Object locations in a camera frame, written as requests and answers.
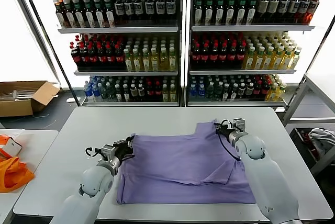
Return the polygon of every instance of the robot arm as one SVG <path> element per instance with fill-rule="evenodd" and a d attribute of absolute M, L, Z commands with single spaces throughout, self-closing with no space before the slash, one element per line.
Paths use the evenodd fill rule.
<path fill-rule="evenodd" d="M 120 140 L 113 145 L 104 145 L 101 149 L 87 148 L 86 154 L 96 156 L 100 154 L 102 159 L 83 173 L 77 194 L 68 197 L 60 211 L 55 215 L 51 224 L 93 224 L 98 216 L 99 207 L 105 195 L 113 185 L 114 176 L 122 161 L 134 157 L 132 155 L 132 140 Z"/>
<path fill-rule="evenodd" d="M 261 213 L 272 224 L 301 223 L 298 200 L 280 167 L 270 158 L 263 140 L 245 132 L 244 119 L 224 122 L 216 124 L 217 133 L 226 136 L 235 147 Z"/>

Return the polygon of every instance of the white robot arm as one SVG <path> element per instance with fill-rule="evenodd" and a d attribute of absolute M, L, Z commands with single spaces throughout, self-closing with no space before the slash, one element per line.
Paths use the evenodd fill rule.
<path fill-rule="evenodd" d="M 225 120 L 215 124 L 217 134 L 226 136 L 244 164 L 245 174 L 261 213 L 272 224 L 301 224 L 298 200 L 289 189 L 284 174 L 260 138 L 245 132 L 245 120 Z"/>

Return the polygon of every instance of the beverage bottle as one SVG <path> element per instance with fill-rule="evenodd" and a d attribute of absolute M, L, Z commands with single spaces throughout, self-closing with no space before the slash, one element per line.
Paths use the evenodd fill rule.
<path fill-rule="evenodd" d="M 169 91 L 167 89 L 167 84 L 163 84 L 163 102 L 168 102 L 169 101 Z"/>
<path fill-rule="evenodd" d="M 244 91 L 245 91 L 245 83 L 240 83 L 239 89 L 237 91 L 237 97 L 239 99 L 242 99 L 244 96 Z"/>
<path fill-rule="evenodd" d="M 226 19 L 225 19 L 225 25 L 231 25 L 233 21 L 233 15 L 234 15 L 234 8 L 235 8 L 235 0 L 228 0 L 228 5 L 226 7 Z"/>
<path fill-rule="evenodd" d="M 176 0 L 166 1 L 166 13 L 168 20 L 175 20 L 176 17 Z"/>
<path fill-rule="evenodd" d="M 252 95 L 252 92 L 253 92 L 253 83 L 250 83 L 246 89 L 245 89 L 245 93 L 244 93 L 244 96 L 246 99 L 250 99 L 251 98 L 251 95 Z"/>
<path fill-rule="evenodd" d="M 295 20 L 295 14 L 298 11 L 300 6 L 300 0 L 291 0 L 287 9 L 287 13 L 285 16 L 285 21 L 288 24 L 293 24 Z"/>
<path fill-rule="evenodd" d="M 283 96 L 285 94 L 285 88 L 286 88 L 286 84 L 282 83 L 280 88 L 277 89 L 276 96 L 274 98 L 275 101 L 282 101 L 283 100 Z"/>
<path fill-rule="evenodd" d="M 258 0 L 257 11 L 255 15 L 255 23 L 262 24 L 265 22 L 266 10 L 269 0 Z"/>
<path fill-rule="evenodd" d="M 249 6 L 247 9 L 247 15 L 245 16 L 245 24 L 251 25 L 254 20 L 254 15 L 256 12 L 256 2 L 257 0 L 250 0 Z"/>
<path fill-rule="evenodd" d="M 251 65 L 251 69 L 253 70 L 260 70 L 261 64 L 263 62 L 263 54 L 264 54 L 265 48 L 263 46 L 260 46 L 258 48 L 257 53 L 254 55 L 253 63 Z"/>
<path fill-rule="evenodd" d="M 303 23 L 303 16 L 307 12 L 309 4 L 310 4 L 310 0 L 301 0 L 300 1 L 298 11 L 297 11 L 297 13 L 295 13 L 295 16 L 294 16 L 296 23 L 300 23 L 300 24 Z"/>
<path fill-rule="evenodd" d="M 228 55 L 227 55 L 227 64 L 226 64 L 226 66 L 229 69 L 233 69 L 235 57 L 236 57 L 236 41 L 234 40 L 233 43 L 231 44 L 231 47 L 230 47 L 230 49 L 228 51 Z"/>
<path fill-rule="evenodd" d="M 223 14 L 224 14 L 224 0 L 218 0 L 216 5 L 215 25 L 221 25 Z"/>
<path fill-rule="evenodd" d="M 198 98 L 205 98 L 206 91 L 205 91 L 205 84 L 200 84 L 199 91 L 198 91 Z"/>
<path fill-rule="evenodd" d="M 301 52 L 302 48 L 297 47 L 294 51 L 294 56 L 291 58 L 291 61 L 289 63 L 288 69 L 289 70 L 294 70 L 295 66 L 297 65 L 297 62 L 299 61 L 299 54 Z"/>
<path fill-rule="evenodd" d="M 175 71 L 176 70 L 176 56 L 174 54 L 174 47 L 170 47 L 170 50 L 169 50 L 169 63 L 170 63 L 170 71 Z"/>
<path fill-rule="evenodd" d="M 212 99 L 214 95 L 214 82 L 209 82 L 209 85 L 206 89 L 206 98 Z"/>
<path fill-rule="evenodd" d="M 275 17 L 275 23 L 285 22 L 285 13 L 288 9 L 290 0 L 280 0 L 278 4 L 277 14 Z"/>
<path fill-rule="evenodd" d="M 269 0 L 269 4 L 267 6 L 267 9 L 266 9 L 266 19 L 265 19 L 265 22 L 266 23 L 273 23 L 274 22 L 274 19 L 275 19 L 275 14 L 276 14 L 276 11 L 277 11 L 277 8 L 278 8 L 278 4 L 279 4 L 279 0 Z"/>
<path fill-rule="evenodd" d="M 236 25 L 242 25 L 244 21 L 244 15 L 245 15 L 245 6 L 246 0 L 239 0 L 239 5 L 236 8 L 236 11 L 234 12 L 235 18 L 234 21 L 236 21 Z"/>
<path fill-rule="evenodd" d="M 231 89 L 231 92 L 230 92 L 230 100 L 231 101 L 236 99 L 238 86 L 239 85 L 237 83 L 233 83 L 233 85 L 232 85 L 232 89 Z"/>
<path fill-rule="evenodd" d="M 124 88 L 124 97 L 125 97 L 125 101 L 126 102 L 129 102 L 129 90 L 128 90 L 128 84 L 124 84 L 123 85 L 123 88 Z"/>
<path fill-rule="evenodd" d="M 128 21 L 134 20 L 134 4 L 132 0 L 126 0 L 125 1 L 125 13 Z"/>
<path fill-rule="evenodd" d="M 137 90 L 138 90 L 139 101 L 140 102 L 144 102 L 145 101 L 146 91 L 144 90 L 143 84 L 139 83 Z"/>
<path fill-rule="evenodd" d="M 196 0 L 194 6 L 194 24 L 200 25 L 202 20 L 203 8 L 202 8 L 202 0 Z"/>
<path fill-rule="evenodd" d="M 212 14 L 213 14 L 213 0 L 207 0 L 204 10 L 205 25 L 211 24 Z"/>
<path fill-rule="evenodd" d="M 125 20 L 125 4 L 122 0 L 115 0 L 114 7 L 117 22 L 122 24 Z"/>
<path fill-rule="evenodd" d="M 274 99 L 276 97 L 277 88 L 278 88 L 278 84 L 276 84 L 276 83 L 272 84 L 269 93 L 265 97 L 265 101 L 274 101 Z"/>
<path fill-rule="evenodd" d="M 154 21 L 154 16 L 155 16 L 154 1 L 153 0 L 146 0 L 145 5 L 146 5 L 147 20 L 153 22 Z"/>
<path fill-rule="evenodd" d="M 263 54 L 263 61 L 261 64 L 261 70 L 268 70 L 272 60 L 273 47 L 269 46 L 266 54 Z"/>
<path fill-rule="evenodd" d="M 286 70 L 288 68 L 289 62 L 291 61 L 291 53 L 292 53 L 292 46 L 289 46 L 286 51 L 285 55 L 279 65 L 279 70 Z"/>

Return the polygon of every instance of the cardboard flap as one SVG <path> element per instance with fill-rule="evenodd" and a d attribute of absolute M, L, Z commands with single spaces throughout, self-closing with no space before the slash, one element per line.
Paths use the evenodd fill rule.
<path fill-rule="evenodd" d="M 59 88 L 53 86 L 49 82 L 45 82 L 38 91 L 32 96 L 32 99 L 36 100 L 37 102 L 48 105 L 48 103 L 53 99 L 53 97 L 58 93 Z"/>

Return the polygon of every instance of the bottle label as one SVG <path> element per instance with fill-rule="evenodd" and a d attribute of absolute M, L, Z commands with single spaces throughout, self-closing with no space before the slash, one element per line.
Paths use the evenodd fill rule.
<path fill-rule="evenodd" d="M 104 21 L 103 13 L 100 12 L 100 11 L 97 11 L 95 14 L 96 14 L 96 17 L 98 18 L 100 28 L 104 28 L 105 27 L 105 21 Z"/>
<path fill-rule="evenodd" d="M 255 70 L 259 70 L 261 68 L 262 61 L 263 61 L 263 58 L 258 58 L 256 60 Z"/>
<path fill-rule="evenodd" d="M 266 12 L 272 13 L 272 14 L 276 13 L 277 8 L 278 8 L 278 4 L 279 4 L 279 2 L 269 1 Z"/>
<path fill-rule="evenodd" d="M 116 97 L 117 97 L 118 102 L 121 102 L 121 101 L 122 101 L 122 96 L 121 96 L 121 94 L 116 94 Z"/>
<path fill-rule="evenodd" d="M 226 15 L 226 25 L 231 25 L 232 21 L 232 16 L 234 14 L 234 10 L 231 8 L 227 10 L 227 15 Z"/>
<path fill-rule="evenodd" d="M 240 9 L 237 13 L 236 25 L 241 25 L 244 18 L 245 9 Z"/>
<path fill-rule="evenodd" d="M 144 71 L 150 71 L 150 65 L 148 59 L 143 59 Z"/>
<path fill-rule="evenodd" d="M 277 58 L 276 61 L 274 61 L 273 69 L 277 70 L 281 61 L 282 61 L 282 58 Z"/>
<path fill-rule="evenodd" d="M 143 15 L 143 4 L 142 2 L 134 3 L 134 10 L 136 15 Z"/>
<path fill-rule="evenodd" d="M 219 59 L 221 61 L 225 61 L 227 59 L 227 55 L 219 55 Z"/>
<path fill-rule="evenodd" d="M 134 60 L 135 71 L 141 71 L 140 61 Z"/>
<path fill-rule="evenodd" d="M 289 13 L 296 13 L 298 11 L 299 5 L 300 5 L 300 1 L 297 1 L 297 2 L 291 1 L 289 3 L 287 12 L 289 12 Z"/>
<path fill-rule="evenodd" d="M 205 25 L 210 25 L 212 13 L 213 13 L 213 10 L 211 9 L 206 10 Z"/>
<path fill-rule="evenodd" d="M 306 13 L 307 9 L 308 9 L 308 6 L 309 6 L 309 3 L 310 1 L 301 1 L 300 2 L 300 5 L 299 5 L 299 8 L 298 8 L 298 13 Z"/>
<path fill-rule="evenodd" d="M 314 14 L 318 6 L 319 6 L 319 2 L 311 1 L 308 6 L 307 13 Z"/>
<path fill-rule="evenodd" d="M 195 25 L 200 25 L 201 24 L 202 12 L 203 11 L 201 9 L 195 10 Z"/>
<path fill-rule="evenodd" d="M 70 13 L 70 12 L 67 12 L 66 16 L 67 16 L 68 19 L 69 19 L 71 28 L 75 28 L 75 20 L 74 20 L 73 14 Z"/>
<path fill-rule="evenodd" d="M 285 13 L 287 10 L 287 6 L 288 6 L 288 1 L 279 1 L 277 12 Z"/>
<path fill-rule="evenodd" d="M 246 25 L 250 25 L 250 24 L 252 24 L 253 16 L 254 16 L 254 15 L 255 15 L 255 9 L 254 9 L 254 8 L 251 8 L 251 9 L 248 11 L 247 21 L 245 22 Z"/>
<path fill-rule="evenodd" d="M 237 54 L 236 56 L 237 56 L 237 60 L 242 61 L 244 59 L 244 54 L 243 55 Z"/>
<path fill-rule="evenodd" d="M 263 64 L 263 70 L 267 70 L 269 68 L 270 62 L 271 62 L 271 58 L 265 58 L 264 64 Z"/>
<path fill-rule="evenodd" d="M 224 93 L 224 95 L 222 96 L 222 101 L 227 101 L 228 99 L 228 93 Z"/>
<path fill-rule="evenodd" d="M 223 9 L 218 9 L 216 11 L 215 25 L 221 25 L 222 15 L 223 14 L 224 14 L 224 10 Z"/>
<path fill-rule="evenodd" d="M 157 60 L 151 60 L 152 71 L 158 71 L 158 62 Z"/>
<path fill-rule="evenodd" d="M 229 61 L 234 61 L 236 55 L 228 54 L 228 60 Z"/>
<path fill-rule="evenodd" d="M 258 2 L 257 12 L 259 12 L 259 13 L 265 13 L 268 4 L 269 4 L 269 1 L 260 0 Z"/>
<path fill-rule="evenodd" d="M 132 71 L 131 61 L 126 60 L 127 71 Z"/>
<path fill-rule="evenodd" d="M 125 93 L 125 101 L 129 102 L 129 94 L 128 93 Z"/>
<path fill-rule="evenodd" d="M 157 14 L 164 15 L 165 14 L 165 2 L 156 2 Z"/>
<path fill-rule="evenodd" d="M 84 18 L 83 18 L 82 13 L 80 13 L 80 12 L 76 12 L 76 13 L 75 13 L 75 16 L 77 17 L 79 26 L 80 26 L 81 28 L 85 28 L 85 21 L 84 21 Z"/>
<path fill-rule="evenodd" d="M 87 17 L 88 24 L 90 25 L 90 27 L 94 28 L 93 14 L 91 12 L 86 12 L 86 17 Z"/>
<path fill-rule="evenodd" d="M 252 62 L 253 62 L 253 58 L 248 58 L 248 59 L 247 59 L 247 63 L 246 63 L 246 65 L 245 65 L 245 69 L 246 69 L 246 70 L 251 69 Z"/>
<path fill-rule="evenodd" d="M 56 16 L 58 17 L 58 21 L 61 24 L 62 28 L 65 28 L 65 20 L 64 20 L 63 14 L 56 13 Z"/>
<path fill-rule="evenodd" d="M 107 19 L 110 27 L 114 27 L 115 22 L 114 22 L 114 15 L 112 11 L 107 11 Z"/>
<path fill-rule="evenodd" d="M 163 93 L 163 102 L 169 101 L 169 95 L 167 93 Z"/>
<path fill-rule="evenodd" d="M 166 2 L 166 12 L 168 15 L 176 14 L 176 2 Z"/>
<path fill-rule="evenodd" d="M 146 12 L 147 12 L 147 15 L 155 14 L 155 7 L 153 5 L 153 2 L 149 2 L 149 3 L 146 2 Z"/>
<path fill-rule="evenodd" d="M 216 61 L 218 59 L 218 55 L 210 55 L 209 59 Z"/>

